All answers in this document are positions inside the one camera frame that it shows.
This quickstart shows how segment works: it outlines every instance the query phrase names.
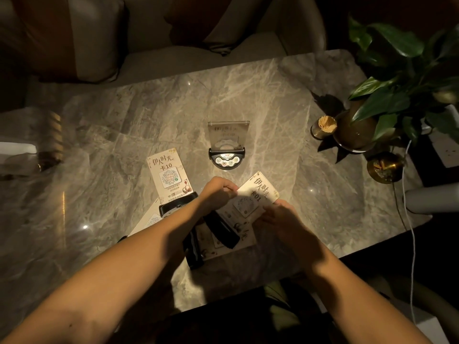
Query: white cylinder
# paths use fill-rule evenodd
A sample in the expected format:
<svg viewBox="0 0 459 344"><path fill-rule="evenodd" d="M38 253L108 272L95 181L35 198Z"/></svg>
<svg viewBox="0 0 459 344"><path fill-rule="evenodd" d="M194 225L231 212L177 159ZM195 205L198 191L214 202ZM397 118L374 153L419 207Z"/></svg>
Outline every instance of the white cylinder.
<svg viewBox="0 0 459 344"><path fill-rule="evenodd" d="M406 192L405 201L415 214L459 212L459 183L412 189Z"/></svg>

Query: sofa backrest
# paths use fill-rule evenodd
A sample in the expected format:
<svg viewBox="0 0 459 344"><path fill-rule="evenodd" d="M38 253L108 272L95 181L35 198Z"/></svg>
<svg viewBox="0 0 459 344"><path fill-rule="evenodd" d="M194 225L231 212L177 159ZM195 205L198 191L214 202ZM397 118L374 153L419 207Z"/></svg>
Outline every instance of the sofa backrest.
<svg viewBox="0 0 459 344"><path fill-rule="evenodd" d="M124 0L129 10L128 49L130 53L171 46L171 25L164 15L173 0ZM257 32L275 31L280 0L273 0Z"/></svg>

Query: gold ashtray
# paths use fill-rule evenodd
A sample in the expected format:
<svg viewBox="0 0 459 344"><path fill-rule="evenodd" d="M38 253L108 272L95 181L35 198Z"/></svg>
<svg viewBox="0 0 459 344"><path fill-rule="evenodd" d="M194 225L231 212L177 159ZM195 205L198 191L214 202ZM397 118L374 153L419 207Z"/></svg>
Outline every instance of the gold ashtray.
<svg viewBox="0 0 459 344"><path fill-rule="evenodd" d="M379 183L393 183L402 178L403 158L391 153L381 152L367 162L370 176Z"/></svg>

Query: sofa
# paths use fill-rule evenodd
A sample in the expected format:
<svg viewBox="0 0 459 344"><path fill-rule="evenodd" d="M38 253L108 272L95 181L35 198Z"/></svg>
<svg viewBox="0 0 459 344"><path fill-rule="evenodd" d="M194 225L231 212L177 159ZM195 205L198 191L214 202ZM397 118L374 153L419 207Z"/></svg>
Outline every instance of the sofa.
<svg viewBox="0 0 459 344"><path fill-rule="evenodd" d="M209 50L174 46L164 20L173 0L124 0L129 11L128 55L116 80L108 83L40 82L28 78L25 106L54 105L98 89L124 86L176 74L286 55L323 51L326 34L314 0L272 0L256 27L227 56Z"/></svg>

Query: white cord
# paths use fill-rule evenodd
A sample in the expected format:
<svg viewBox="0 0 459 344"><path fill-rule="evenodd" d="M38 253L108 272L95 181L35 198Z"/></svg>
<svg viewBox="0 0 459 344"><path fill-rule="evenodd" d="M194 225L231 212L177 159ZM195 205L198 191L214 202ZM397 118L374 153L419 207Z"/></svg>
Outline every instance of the white cord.
<svg viewBox="0 0 459 344"><path fill-rule="evenodd" d="M411 236L413 237L413 262L411 263L411 286L410 286L410 309L411 309L411 320L416 325L415 320L415 312L413 310L413 290L414 290L414 283L415 283L415 260L416 260L416 240L415 240L415 232L413 231L413 226L411 225L410 217L408 216L408 210L406 208L406 197L405 197L405 166L406 166L406 156L408 155L408 149L410 148L411 140L408 143L408 146L405 150L405 165L402 168L402 190L403 190L403 203L405 207L405 215L408 221L408 225L410 226Z"/></svg>

